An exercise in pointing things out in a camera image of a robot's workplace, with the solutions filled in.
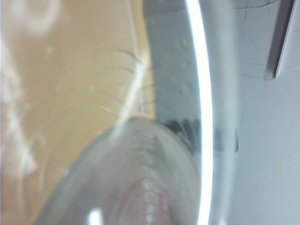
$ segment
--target white wall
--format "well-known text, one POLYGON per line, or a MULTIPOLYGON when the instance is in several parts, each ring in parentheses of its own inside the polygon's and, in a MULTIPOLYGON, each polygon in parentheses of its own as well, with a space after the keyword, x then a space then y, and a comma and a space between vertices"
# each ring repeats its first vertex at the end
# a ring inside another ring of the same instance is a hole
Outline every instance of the white wall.
POLYGON ((300 224, 300 71, 241 79, 229 225, 300 224))

